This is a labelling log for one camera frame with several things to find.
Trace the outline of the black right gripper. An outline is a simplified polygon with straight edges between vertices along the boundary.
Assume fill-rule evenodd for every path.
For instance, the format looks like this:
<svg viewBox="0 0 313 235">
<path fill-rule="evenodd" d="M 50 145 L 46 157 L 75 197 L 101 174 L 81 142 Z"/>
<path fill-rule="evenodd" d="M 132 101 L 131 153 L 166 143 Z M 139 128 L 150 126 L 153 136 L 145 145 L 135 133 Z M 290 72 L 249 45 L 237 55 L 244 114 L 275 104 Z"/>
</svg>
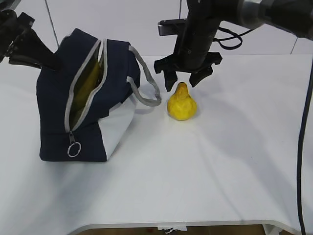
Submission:
<svg viewBox="0 0 313 235">
<path fill-rule="evenodd" d="M 220 64 L 222 56 L 219 52 L 209 52 L 207 47 L 182 47 L 172 54 L 156 60 L 154 69 L 156 73 L 163 71 L 165 88 L 170 92 L 177 82 L 177 71 L 192 73 L 189 83 L 192 87 L 198 85 L 203 79 L 213 73 L 212 64 Z"/>
</svg>

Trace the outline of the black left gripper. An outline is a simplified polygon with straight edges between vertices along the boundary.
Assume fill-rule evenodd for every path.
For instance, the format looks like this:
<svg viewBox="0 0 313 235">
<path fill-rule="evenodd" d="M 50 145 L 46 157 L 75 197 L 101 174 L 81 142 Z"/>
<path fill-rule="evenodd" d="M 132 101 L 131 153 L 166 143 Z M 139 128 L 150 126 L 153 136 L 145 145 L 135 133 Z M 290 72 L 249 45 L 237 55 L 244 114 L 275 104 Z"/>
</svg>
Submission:
<svg viewBox="0 0 313 235">
<path fill-rule="evenodd" d="M 0 60 L 9 57 L 9 64 L 42 67 L 57 71 L 61 61 L 32 29 L 34 19 L 13 10 L 0 12 Z"/>
</svg>

